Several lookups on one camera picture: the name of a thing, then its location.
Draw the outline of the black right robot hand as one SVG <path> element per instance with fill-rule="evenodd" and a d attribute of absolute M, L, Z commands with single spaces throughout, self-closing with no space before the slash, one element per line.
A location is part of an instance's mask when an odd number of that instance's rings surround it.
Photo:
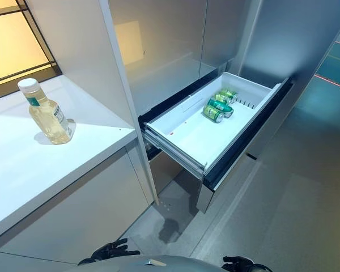
<path fill-rule="evenodd" d="M 224 256 L 223 261 L 222 269 L 227 271 L 269 271 L 264 265 L 242 256 Z"/>

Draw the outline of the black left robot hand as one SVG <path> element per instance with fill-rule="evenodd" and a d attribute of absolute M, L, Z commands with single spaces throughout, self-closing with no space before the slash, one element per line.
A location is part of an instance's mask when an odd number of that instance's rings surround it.
<path fill-rule="evenodd" d="M 95 250 L 90 258 L 85 258 L 78 263 L 78 266 L 90 264 L 97 261 L 108 260 L 115 257 L 140 255 L 138 250 L 128 250 L 127 238 L 119 239 L 111 243 L 107 243 Z"/>

